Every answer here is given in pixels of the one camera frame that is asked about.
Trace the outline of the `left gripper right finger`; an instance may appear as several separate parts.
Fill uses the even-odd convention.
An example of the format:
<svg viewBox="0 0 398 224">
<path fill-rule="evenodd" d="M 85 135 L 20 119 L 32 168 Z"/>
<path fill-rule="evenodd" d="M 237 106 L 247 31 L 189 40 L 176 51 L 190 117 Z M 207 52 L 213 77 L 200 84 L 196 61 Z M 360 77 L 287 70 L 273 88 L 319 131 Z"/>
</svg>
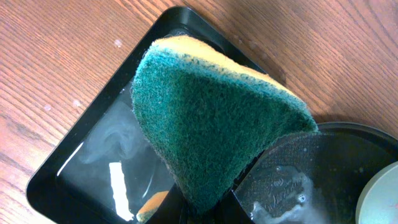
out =
<svg viewBox="0 0 398 224">
<path fill-rule="evenodd" d="M 232 190 L 217 203 L 214 219 L 216 224 L 253 224 Z"/>
</svg>

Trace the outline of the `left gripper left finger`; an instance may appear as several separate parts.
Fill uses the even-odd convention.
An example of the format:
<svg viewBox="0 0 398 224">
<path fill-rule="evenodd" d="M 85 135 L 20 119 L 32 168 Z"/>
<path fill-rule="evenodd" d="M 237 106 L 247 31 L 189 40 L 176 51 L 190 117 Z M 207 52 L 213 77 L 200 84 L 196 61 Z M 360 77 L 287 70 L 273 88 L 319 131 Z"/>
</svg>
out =
<svg viewBox="0 0 398 224">
<path fill-rule="evenodd" d="M 170 189 L 146 224 L 187 224 L 187 202 L 177 184 Z"/>
</svg>

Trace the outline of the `green yellow sponge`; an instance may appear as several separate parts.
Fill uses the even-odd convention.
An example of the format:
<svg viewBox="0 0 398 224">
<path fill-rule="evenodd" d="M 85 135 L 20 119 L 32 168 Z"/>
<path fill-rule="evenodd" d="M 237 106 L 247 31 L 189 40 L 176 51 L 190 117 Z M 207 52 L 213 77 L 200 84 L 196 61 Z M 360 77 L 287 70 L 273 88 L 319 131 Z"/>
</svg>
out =
<svg viewBox="0 0 398 224">
<path fill-rule="evenodd" d="M 151 43 L 131 99 L 144 136 L 198 215 L 276 140 L 318 129 L 293 92 L 187 35 Z"/>
</svg>

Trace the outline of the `light blue plate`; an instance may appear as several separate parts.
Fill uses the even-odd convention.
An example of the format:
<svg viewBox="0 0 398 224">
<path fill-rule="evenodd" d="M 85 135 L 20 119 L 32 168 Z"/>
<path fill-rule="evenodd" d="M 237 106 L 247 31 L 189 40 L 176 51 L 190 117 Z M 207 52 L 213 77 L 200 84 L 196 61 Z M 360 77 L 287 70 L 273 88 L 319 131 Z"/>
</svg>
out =
<svg viewBox="0 0 398 224">
<path fill-rule="evenodd" d="M 356 206 L 356 224 L 397 224 L 397 162 L 365 185 Z"/>
</svg>

